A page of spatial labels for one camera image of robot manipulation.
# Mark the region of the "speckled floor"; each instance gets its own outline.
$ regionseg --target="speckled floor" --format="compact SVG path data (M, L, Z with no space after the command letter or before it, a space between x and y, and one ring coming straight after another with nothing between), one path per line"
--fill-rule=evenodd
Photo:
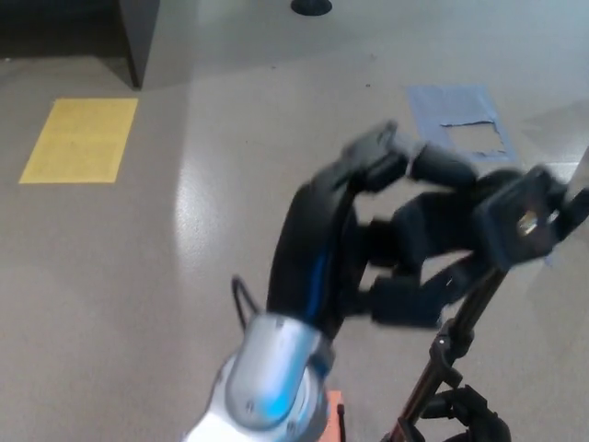
M284 1L177 0L141 93L112 61L0 62L0 440L180 440L239 343L230 275L263 300L297 186L375 122L415 134L405 86L487 85L525 165L570 177L589 145L588 21L581 1L336 0L308 19ZM128 96L140 103L115 185L17 184L54 99ZM474 149L489 134L459 136ZM589 432L588 257L585 227L552 268L513 271L459 364L514 441ZM329 384L351 441L392 426L431 339L344 326Z

